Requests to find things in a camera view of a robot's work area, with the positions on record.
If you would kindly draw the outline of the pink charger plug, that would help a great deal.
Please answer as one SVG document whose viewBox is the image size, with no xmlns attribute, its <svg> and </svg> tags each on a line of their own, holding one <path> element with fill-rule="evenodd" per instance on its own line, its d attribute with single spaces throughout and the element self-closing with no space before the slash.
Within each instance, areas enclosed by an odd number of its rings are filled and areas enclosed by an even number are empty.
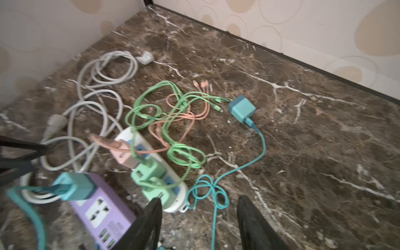
<svg viewBox="0 0 400 250">
<path fill-rule="evenodd" d="M 120 165 L 134 169 L 139 164 L 139 162 L 132 157 L 128 142 L 123 140 L 115 141 L 111 143 L 110 147 L 112 156 Z"/>
</svg>

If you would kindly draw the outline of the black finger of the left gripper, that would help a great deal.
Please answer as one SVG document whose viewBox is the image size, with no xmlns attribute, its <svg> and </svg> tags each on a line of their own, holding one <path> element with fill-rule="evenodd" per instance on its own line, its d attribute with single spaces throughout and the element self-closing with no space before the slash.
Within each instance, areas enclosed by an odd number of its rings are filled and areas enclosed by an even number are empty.
<svg viewBox="0 0 400 250">
<path fill-rule="evenodd" d="M 29 153 L 9 158 L 1 155 L 1 186 L 6 185 L 20 177 L 36 172 L 33 161 L 45 156 L 49 149 L 47 145 L 13 139 L 1 136 L 1 149 L 14 148 L 28 150 Z"/>
</svg>

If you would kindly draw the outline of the purple power strip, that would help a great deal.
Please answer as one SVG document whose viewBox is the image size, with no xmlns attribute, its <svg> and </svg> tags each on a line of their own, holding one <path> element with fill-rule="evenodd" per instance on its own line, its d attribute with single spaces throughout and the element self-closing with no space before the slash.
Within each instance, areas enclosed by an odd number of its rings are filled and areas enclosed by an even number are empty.
<svg viewBox="0 0 400 250">
<path fill-rule="evenodd" d="M 89 173 L 87 176 L 96 191 L 87 200 L 71 201 L 70 205 L 100 249 L 115 250 L 136 216 L 100 175 Z"/>
</svg>

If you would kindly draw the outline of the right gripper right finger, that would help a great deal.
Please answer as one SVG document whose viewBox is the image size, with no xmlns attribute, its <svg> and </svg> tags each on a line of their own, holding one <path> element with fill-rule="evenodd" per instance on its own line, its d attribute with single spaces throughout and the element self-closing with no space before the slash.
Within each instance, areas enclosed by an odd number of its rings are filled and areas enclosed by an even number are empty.
<svg viewBox="0 0 400 250">
<path fill-rule="evenodd" d="M 290 250 L 246 195 L 239 197 L 236 211 L 244 250 Z"/>
</svg>

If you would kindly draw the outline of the white blue power strip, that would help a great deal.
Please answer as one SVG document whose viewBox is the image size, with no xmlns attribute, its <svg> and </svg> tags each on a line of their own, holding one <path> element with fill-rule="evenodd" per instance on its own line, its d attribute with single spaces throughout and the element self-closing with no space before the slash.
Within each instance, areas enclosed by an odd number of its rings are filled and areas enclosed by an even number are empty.
<svg viewBox="0 0 400 250">
<path fill-rule="evenodd" d="M 160 163 L 162 163 L 165 167 L 166 173 L 162 178 L 160 177 L 160 179 L 162 179 L 166 185 L 175 185 L 181 179 L 177 175 L 177 173 L 171 168 L 171 166 L 164 160 L 164 158 L 161 157 L 158 153 L 154 152 L 154 148 L 141 133 L 136 132 L 133 135 L 131 129 L 126 128 L 115 137 L 115 141 L 119 140 L 126 141 L 128 144 L 130 144 L 131 141 L 134 140 L 134 146 L 139 151 L 146 151 L 146 153 L 144 154 L 145 157 L 152 156 Z M 168 213 L 185 213 L 187 211 L 187 206 L 185 203 L 185 197 L 188 192 L 187 185 L 184 181 L 182 181 L 180 184 L 174 186 L 171 190 L 174 192 L 176 198 L 168 208 L 164 209 L 164 211 Z"/>
</svg>

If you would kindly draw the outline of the green charger plug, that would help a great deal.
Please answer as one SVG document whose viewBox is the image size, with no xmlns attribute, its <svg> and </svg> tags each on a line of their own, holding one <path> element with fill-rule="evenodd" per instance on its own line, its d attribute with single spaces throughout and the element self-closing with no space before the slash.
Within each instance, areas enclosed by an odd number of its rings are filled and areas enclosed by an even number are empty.
<svg viewBox="0 0 400 250">
<path fill-rule="evenodd" d="M 176 195 L 172 189 L 161 187 L 143 187 L 142 193 L 149 201 L 151 201 L 153 198 L 159 198 L 161 200 L 163 209 L 168 209 L 176 199 Z"/>
<path fill-rule="evenodd" d="M 144 186 L 149 184 L 151 178 L 161 178 L 166 173 L 165 166 L 153 156 L 146 157 L 143 163 L 137 165 L 137 167 L 131 173 L 131 179 L 137 184 Z"/>
</svg>

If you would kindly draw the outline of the teal charger plug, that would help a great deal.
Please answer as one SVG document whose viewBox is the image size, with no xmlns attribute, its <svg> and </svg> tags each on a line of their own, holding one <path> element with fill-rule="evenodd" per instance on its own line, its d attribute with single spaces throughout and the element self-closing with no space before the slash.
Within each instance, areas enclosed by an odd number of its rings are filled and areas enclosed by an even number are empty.
<svg viewBox="0 0 400 250">
<path fill-rule="evenodd" d="M 229 112 L 240 122 L 252 127 L 254 122 L 251 117 L 256 111 L 256 107 L 244 96 L 239 95 L 228 105 Z"/>
<path fill-rule="evenodd" d="M 97 190 L 97 186 L 84 173 L 63 173 L 52 184 L 63 201 L 82 201 L 89 199 Z"/>
</svg>

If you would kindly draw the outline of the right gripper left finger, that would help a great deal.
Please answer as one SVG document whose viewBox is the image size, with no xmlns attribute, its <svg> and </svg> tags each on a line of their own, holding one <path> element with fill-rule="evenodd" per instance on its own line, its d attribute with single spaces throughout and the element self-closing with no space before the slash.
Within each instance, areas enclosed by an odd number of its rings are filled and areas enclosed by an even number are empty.
<svg viewBox="0 0 400 250">
<path fill-rule="evenodd" d="M 162 224 L 161 199 L 153 198 L 112 250 L 157 250 Z"/>
</svg>

